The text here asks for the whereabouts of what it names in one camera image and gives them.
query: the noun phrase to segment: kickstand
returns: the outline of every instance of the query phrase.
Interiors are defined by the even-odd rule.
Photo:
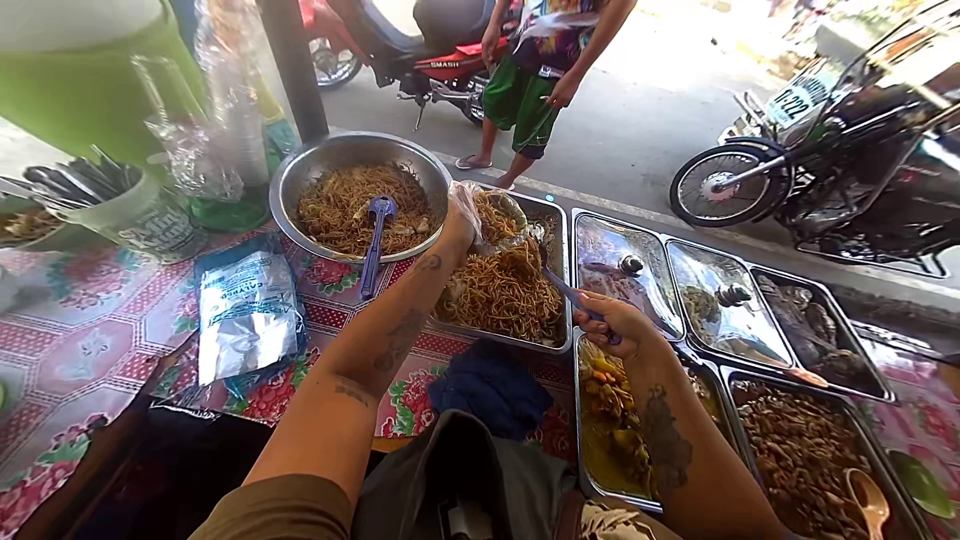
[[[416,133],[417,130],[420,128],[420,121],[423,119],[423,110],[426,109],[426,104],[427,104],[426,100],[423,100],[422,102],[420,102],[420,114],[417,115],[417,124],[414,126],[413,133]]]

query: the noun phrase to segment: tattooed arm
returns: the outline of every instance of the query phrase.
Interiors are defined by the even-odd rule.
[[[624,360],[666,524],[684,540],[790,537],[650,319],[603,295],[585,293],[582,300],[607,322],[578,311],[577,324],[590,341]],[[610,329],[623,337],[619,345],[604,335]]]
[[[472,240],[472,226],[450,205],[437,242],[326,347],[245,484],[316,475],[333,480],[356,504],[380,398]]]

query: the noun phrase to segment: red motorcycle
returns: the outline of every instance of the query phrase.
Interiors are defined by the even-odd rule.
[[[417,0],[414,18],[421,36],[408,36],[372,0],[300,0],[310,39],[317,84],[332,89],[349,82],[363,65],[373,68],[381,88],[400,81],[397,99],[420,106],[416,131],[429,102],[447,101],[464,116],[483,122],[483,90],[489,74],[481,57],[484,31],[495,0]],[[505,17],[494,53],[506,50],[522,0]]]

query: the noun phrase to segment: table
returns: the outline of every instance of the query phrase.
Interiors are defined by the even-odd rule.
[[[17,305],[0,314],[6,539],[76,473],[91,434],[121,415],[156,360],[196,327],[189,324],[191,261],[161,266],[91,243],[80,253],[3,250],[0,264],[22,285]]]
[[[267,226],[262,231],[273,229]],[[232,414],[273,426],[316,357],[344,325],[370,303],[360,299],[358,273],[354,268],[314,256],[285,236],[282,241],[306,309],[309,336],[306,354],[284,366],[216,380],[208,387],[200,387],[196,384],[197,349],[188,347],[179,361],[164,371],[152,391],[159,405]],[[376,279],[377,294],[396,282],[415,262],[412,258],[382,265]],[[378,406],[375,450],[395,450],[409,441],[385,439],[415,437],[433,422],[436,413],[426,388],[446,369],[450,359],[465,351],[473,341],[429,327],[423,330]],[[529,434],[529,440],[549,454],[575,464],[571,355],[530,353],[522,361],[555,400],[541,426]]]
[[[862,341],[898,401],[857,401],[877,440],[919,459],[960,507],[960,369],[924,355],[923,347]],[[945,520],[921,513],[938,539],[960,537],[960,515]]]

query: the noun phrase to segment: foot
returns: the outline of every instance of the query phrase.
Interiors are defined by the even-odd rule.
[[[493,166],[493,161],[490,158],[474,155],[467,158],[458,159],[456,166],[458,169],[463,171],[469,171],[470,169],[486,169]]]
[[[496,182],[493,183],[494,186],[499,187],[500,189],[506,189],[507,191],[513,191],[516,189],[513,180],[504,181],[503,177],[496,179]]]

